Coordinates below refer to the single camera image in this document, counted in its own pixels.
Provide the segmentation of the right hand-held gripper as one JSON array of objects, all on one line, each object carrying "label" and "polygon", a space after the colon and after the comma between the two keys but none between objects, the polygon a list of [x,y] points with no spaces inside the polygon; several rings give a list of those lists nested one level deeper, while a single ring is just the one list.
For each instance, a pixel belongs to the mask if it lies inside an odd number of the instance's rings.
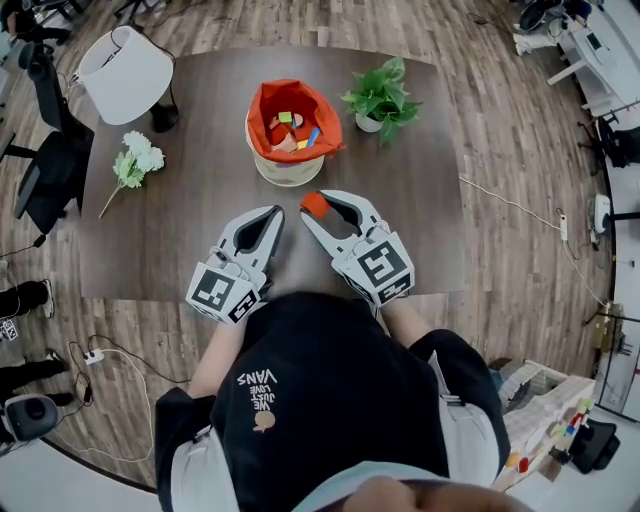
[{"label": "right hand-held gripper", "polygon": [[[399,235],[390,233],[365,197],[342,190],[321,190],[330,210],[322,217],[300,212],[302,222],[322,248],[334,259],[332,267],[346,283],[374,306],[384,306],[408,293],[415,286],[415,268]],[[349,240],[364,235],[370,242],[358,240],[347,256]]]}]

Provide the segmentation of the black office chair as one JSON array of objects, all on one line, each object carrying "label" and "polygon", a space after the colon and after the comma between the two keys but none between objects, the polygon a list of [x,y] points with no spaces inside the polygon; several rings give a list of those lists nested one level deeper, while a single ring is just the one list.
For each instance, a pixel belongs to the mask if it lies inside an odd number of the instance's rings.
[{"label": "black office chair", "polygon": [[630,164],[640,164],[640,126],[628,130],[613,130],[618,123],[615,113],[609,117],[592,118],[588,124],[577,122],[589,138],[590,143],[578,142],[579,148],[590,149],[595,156],[596,170],[606,169],[606,158],[615,168],[625,168]]},{"label": "black office chair", "polygon": [[46,236],[66,216],[70,201],[78,207],[83,204],[94,132],[71,113],[44,44],[27,44],[20,53],[19,66],[33,82],[41,118],[53,131],[30,157],[14,216],[28,215]]}]

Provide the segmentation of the black bag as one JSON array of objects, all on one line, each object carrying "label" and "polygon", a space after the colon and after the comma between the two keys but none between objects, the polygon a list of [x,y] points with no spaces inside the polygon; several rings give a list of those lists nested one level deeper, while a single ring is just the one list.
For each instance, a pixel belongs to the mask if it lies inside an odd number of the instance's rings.
[{"label": "black bag", "polygon": [[571,462],[582,474],[604,470],[616,454],[620,440],[615,423],[588,419],[578,430],[570,448]]}]

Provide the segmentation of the white desk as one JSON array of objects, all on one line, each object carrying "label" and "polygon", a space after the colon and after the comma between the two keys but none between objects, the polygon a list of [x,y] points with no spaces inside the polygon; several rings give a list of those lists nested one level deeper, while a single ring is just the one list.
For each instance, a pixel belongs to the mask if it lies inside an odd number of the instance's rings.
[{"label": "white desk", "polygon": [[585,24],[568,22],[559,46],[566,67],[548,85],[575,77],[593,114],[640,101],[640,4],[604,0]]}]

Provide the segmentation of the white artificial flower bouquet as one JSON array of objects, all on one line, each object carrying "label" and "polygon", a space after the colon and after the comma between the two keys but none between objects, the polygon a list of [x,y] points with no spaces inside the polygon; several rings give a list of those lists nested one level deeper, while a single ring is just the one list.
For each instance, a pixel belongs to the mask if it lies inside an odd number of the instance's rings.
[{"label": "white artificial flower bouquet", "polygon": [[147,174],[159,171],[165,165],[162,150],[153,146],[141,132],[125,133],[122,143],[126,151],[117,155],[112,167],[116,175],[116,186],[100,212],[99,218],[103,217],[120,190],[140,188]]}]

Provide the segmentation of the potted green plant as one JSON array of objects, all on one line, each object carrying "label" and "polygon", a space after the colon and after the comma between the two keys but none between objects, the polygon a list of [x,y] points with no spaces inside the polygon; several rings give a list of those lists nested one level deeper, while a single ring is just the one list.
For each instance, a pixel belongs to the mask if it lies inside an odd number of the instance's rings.
[{"label": "potted green plant", "polygon": [[341,100],[362,131],[379,135],[380,145],[391,142],[401,128],[418,119],[422,102],[408,100],[402,57],[392,57],[366,73],[352,75],[356,87],[346,91]]}]

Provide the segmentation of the person's right forearm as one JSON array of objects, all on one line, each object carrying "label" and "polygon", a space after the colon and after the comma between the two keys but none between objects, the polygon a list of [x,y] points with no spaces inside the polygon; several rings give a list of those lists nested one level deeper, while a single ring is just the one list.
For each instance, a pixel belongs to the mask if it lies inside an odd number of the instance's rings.
[{"label": "person's right forearm", "polygon": [[432,330],[407,298],[394,300],[381,313],[390,335],[406,348]]}]

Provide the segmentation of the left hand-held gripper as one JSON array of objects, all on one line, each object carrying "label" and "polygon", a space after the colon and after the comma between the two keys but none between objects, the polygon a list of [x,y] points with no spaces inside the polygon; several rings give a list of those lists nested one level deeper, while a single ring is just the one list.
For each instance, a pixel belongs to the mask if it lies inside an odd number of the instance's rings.
[{"label": "left hand-held gripper", "polygon": [[264,300],[267,267],[284,228],[284,210],[258,207],[230,220],[206,262],[198,262],[185,300],[204,316],[238,324]]}]

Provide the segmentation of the white shade table lamp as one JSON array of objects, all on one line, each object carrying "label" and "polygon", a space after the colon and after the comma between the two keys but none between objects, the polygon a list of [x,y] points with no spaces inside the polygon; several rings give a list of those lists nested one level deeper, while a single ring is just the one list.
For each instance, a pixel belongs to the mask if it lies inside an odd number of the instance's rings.
[{"label": "white shade table lamp", "polygon": [[174,68],[170,52],[123,25],[90,47],[78,78],[105,123],[120,126],[150,114],[153,130],[164,133],[179,117],[172,92]]}]

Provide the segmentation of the white round device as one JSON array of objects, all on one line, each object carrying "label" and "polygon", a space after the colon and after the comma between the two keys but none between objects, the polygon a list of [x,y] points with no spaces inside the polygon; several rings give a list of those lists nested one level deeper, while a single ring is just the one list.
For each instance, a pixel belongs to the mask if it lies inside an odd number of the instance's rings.
[{"label": "white round device", "polygon": [[596,235],[602,235],[609,229],[611,215],[610,198],[603,194],[595,195],[589,203],[589,225]]}]

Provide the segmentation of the wooden toy board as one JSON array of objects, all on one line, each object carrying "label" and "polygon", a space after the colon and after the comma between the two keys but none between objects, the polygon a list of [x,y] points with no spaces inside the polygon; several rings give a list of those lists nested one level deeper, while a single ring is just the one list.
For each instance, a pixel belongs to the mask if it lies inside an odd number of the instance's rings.
[{"label": "wooden toy board", "polygon": [[566,455],[593,408],[596,381],[567,375],[531,360],[500,370],[503,419],[511,446],[492,487],[506,491]]}]

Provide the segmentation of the red wooden block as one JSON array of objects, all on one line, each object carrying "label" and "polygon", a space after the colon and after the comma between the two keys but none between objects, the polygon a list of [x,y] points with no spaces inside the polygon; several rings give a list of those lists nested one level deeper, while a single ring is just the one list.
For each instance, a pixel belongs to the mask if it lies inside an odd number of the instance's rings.
[{"label": "red wooden block", "polygon": [[315,218],[323,218],[330,209],[329,202],[319,191],[308,193],[300,202],[301,211]]}]

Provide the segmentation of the beige fabric basket red lining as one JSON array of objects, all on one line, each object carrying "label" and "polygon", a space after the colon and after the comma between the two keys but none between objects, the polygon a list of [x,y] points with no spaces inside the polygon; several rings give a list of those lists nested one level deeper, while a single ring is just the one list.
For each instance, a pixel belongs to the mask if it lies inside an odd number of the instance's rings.
[{"label": "beige fabric basket red lining", "polygon": [[[299,113],[321,130],[316,143],[288,153],[273,151],[267,138],[271,119],[280,112]],[[262,83],[245,119],[247,144],[258,172],[270,183],[292,188],[313,180],[325,158],[343,146],[342,125],[329,101],[316,89],[296,79]]]}]

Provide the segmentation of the person's black t-shirt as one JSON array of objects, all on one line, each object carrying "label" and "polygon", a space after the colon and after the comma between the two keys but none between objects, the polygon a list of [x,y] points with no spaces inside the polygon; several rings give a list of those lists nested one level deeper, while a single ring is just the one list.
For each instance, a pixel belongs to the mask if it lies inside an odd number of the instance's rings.
[{"label": "person's black t-shirt", "polygon": [[369,308],[317,293],[252,313],[216,396],[156,404],[163,512],[296,512],[374,476],[488,487],[510,443],[479,353],[432,329],[410,348]]}]

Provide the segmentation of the person's left forearm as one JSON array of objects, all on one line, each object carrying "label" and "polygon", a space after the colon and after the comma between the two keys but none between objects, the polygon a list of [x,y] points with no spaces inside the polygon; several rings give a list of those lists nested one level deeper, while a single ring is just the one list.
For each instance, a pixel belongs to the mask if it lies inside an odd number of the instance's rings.
[{"label": "person's left forearm", "polygon": [[238,357],[247,321],[236,325],[219,323],[190,380],[187,394],[194,399],[216,396]]}]

